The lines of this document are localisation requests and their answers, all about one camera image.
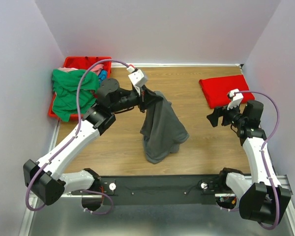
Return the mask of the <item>grey t shirt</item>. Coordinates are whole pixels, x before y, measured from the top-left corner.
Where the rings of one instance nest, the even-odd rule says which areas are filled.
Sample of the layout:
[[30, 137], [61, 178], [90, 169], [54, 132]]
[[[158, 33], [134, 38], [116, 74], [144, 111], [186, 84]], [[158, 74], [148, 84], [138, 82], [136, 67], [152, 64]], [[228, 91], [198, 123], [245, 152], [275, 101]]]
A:
[[146, 160], [152, 164], [163, 161], [169, 154], [178, 153], [189, 133], [175, 114], [172, 103], [160, 91], [155, 92], [162, 100], [146, 111], [140, 133]]

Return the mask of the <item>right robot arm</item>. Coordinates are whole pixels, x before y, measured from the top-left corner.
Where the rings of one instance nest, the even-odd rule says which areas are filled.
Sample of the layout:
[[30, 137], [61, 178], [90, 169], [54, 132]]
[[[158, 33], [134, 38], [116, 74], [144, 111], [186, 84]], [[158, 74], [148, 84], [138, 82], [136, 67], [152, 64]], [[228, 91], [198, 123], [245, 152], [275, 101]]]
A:
[[263, 228], [272, 230], [281, 221], [290, 202], [289, 189], [278, 180], [267, 150], [267, 136], [259, 127], [263, 103], [247, 101], [243, 111], [239, 107], [216, 107], [207, 119], [213, 127], [222, 118], [222, 125], [235, 128], [248, 158], [251, 182], [241, 171], [224, 168], [216, 181], [217, 189], [223, 193], [230, 190], [236, 196], [236, 206], [243, 219], [258, 222]]

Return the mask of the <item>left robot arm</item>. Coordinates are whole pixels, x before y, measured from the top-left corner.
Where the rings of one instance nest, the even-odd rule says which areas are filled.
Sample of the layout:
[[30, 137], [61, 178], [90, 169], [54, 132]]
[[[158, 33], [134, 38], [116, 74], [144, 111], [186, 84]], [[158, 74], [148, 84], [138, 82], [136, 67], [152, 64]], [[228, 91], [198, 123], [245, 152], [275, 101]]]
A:
[[105, 79], [96, 95], [95, 104], [65, 139], [36, 162], [28, 160], [23, 165], [28, 191], [46, 206], [52, 205], [67, 192], [82, 190], [88, 194], [96, 193], [100, 188], [100, 176], [96, 172], [84, 169], [65, 174], [66, 167], [88, 144], [110, 128], [116, 121], [116, 114], [134, 107], [144, 112], [163, 99], [146, 86], [123, 89], [113, 78]]

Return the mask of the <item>folded red t shirt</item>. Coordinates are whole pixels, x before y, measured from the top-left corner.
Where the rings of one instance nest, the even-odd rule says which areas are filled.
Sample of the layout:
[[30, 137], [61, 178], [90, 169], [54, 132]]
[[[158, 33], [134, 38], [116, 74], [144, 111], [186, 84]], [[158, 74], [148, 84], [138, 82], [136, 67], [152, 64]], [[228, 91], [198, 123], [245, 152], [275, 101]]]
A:
[[202, 88], [208, 106], [211, 109], [219, 106], [228, 105], [230, 99], [228, 98], [227, 94], [231, 90], [249, 90], [249, 87], [243, 75], [200, 79], [199, 84]]

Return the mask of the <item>blue t shirt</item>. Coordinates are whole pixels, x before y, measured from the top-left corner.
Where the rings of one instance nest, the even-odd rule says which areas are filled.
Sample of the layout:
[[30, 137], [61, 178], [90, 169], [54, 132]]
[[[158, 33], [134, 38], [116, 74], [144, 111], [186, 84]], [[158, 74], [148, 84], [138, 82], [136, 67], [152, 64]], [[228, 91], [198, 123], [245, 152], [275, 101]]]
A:
[[101, 70], [98, 74], [99, 83], [102, 83], [107, 78], [108, 72], [106, 70]]

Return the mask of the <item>pink t shirt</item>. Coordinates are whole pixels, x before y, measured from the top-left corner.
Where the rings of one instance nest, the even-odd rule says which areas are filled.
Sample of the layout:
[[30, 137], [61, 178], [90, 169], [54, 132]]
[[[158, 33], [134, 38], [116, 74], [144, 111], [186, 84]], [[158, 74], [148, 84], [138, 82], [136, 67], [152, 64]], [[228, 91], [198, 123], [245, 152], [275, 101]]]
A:
[[[103, 70], [104, 65], [103, 64], [98, 64], [94, 68], [92, 68], [90, 71], [95, 73], [96, 75], [99, 75], [101, 71]], [[63, 71], [63, 72], [70, 72], [74, 70], [78, 70], [77, 68], [67, 68], [67, 67], [59, 67], [58, 70]]]

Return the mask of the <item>red plastic bin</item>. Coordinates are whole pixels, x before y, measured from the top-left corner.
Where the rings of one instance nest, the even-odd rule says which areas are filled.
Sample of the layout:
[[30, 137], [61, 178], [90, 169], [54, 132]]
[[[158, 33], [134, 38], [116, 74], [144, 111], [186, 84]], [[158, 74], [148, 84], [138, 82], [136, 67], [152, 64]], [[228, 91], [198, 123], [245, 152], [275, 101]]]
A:
[[[96, 62], [100, 61], [100, 60], [104, 60], [107, 59], [107, 57], [67, 57], [64, 61], [64, 64], [62, 67], [67, 67], [67, 68], [77, 68], [79, 69], [84, 69], [85, 71], [91, 67], [93, 64], [95, 64]], [[106, 70], [108, 72], [107, 78], [110, 76], [111, 74], [111, 62], [107, 61], [107, 62], [102, 62], [100, 64], [104, 65], [103, 70]], [[52, 111], [52, 106], [53, 106], [53, 102], [54, 99], [56, 97], [56, 94], [54, 92], [53, 98], [52, 98], [52, 102], [48, 111], [48, 115], [50, 117], [53, 118], [57, 118], [60, 119], [53, 111]], [[78, 114], [76, 115], [71, 115], [70, 116], [70, 120], [77, 120], [78, 119]]]

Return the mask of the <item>green t shirt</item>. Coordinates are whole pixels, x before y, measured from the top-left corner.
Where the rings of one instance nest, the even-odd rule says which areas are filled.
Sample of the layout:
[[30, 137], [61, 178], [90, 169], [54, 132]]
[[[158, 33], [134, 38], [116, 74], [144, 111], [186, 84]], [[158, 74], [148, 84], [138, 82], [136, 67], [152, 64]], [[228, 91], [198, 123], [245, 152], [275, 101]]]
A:
[[[65, 72], [59, 69], [53, 70], [53, 91], [56, 97], [53, 102], [52, 111], [62, 120], [68, 122], [71, 115], [76, 115], [76, 95], [80, 79], [85, 70], [73, 70]], [[80, 112], [84, 114], [96, 101], [94, 94], [100, 87], [98, 76], [89, 72], [83, 79], [79, 92]]]

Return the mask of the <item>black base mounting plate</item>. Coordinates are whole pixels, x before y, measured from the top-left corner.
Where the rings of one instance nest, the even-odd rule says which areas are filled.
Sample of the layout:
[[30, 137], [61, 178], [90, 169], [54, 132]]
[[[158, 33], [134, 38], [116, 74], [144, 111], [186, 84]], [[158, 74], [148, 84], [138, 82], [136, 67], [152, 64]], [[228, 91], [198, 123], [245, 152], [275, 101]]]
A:
[[214, 205], [233, 196], [218, 186], [218, 175], [102, 176], [97, 183], [114, 205]]

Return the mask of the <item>aluminium frame rail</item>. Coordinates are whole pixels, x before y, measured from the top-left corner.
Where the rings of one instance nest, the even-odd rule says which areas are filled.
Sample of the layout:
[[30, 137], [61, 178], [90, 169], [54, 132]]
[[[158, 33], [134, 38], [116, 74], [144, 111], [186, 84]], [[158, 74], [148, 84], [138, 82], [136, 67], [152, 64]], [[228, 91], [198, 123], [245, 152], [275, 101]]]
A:
[[[249, 176], [245, 175], [245, 174], [243, 174], [243, 175], [244, 175], [245, 179], [248, 181], [248, 183], [250, 183], [251, 182], [251, 175], [249, 175]], [[287, 183], [287, 178], [286, 177], [279, 177], [279, 176], [277, 176], [277, 178], [281, 182], [282, 187], [289, 189], [290, 193], [292, 194], [291, 189]], [[219, 184], [219, 182], [220, 182], [220, 174], [218, 174], [218, 186], [223, 187], [222, 185]], [[86, 212], [89, 212], [91, 214], [105, 214], [105, 213], [110, 212], [114, 207], [116, 207], [116, 205], [114, 205], [114, 203], [113, 203], [112, 198], [109, 195], [105, 194], [104, 190], [100, 189], [100, 188], [96, 189], [94, 191], [78, 190], [78, 191], [67, 192], [67, 193], [62, 194], [61, 197], [63, 197], [65, 194], [75, 196], [75, 197], [80, 197], [82, 200], [81, 205], [82, 205], [83, 210]], [[29, 198], [32, 195], [35, 195], [35, 194], [28, 191], [28, 188], [27, 188], [26, 197]], [[228, 195], [228, 196], [217, 197], [215, 205], [223, 210], [238, 211], [237, 209], [234, 208], [236, 206], [235, 194], [233, 196]]]

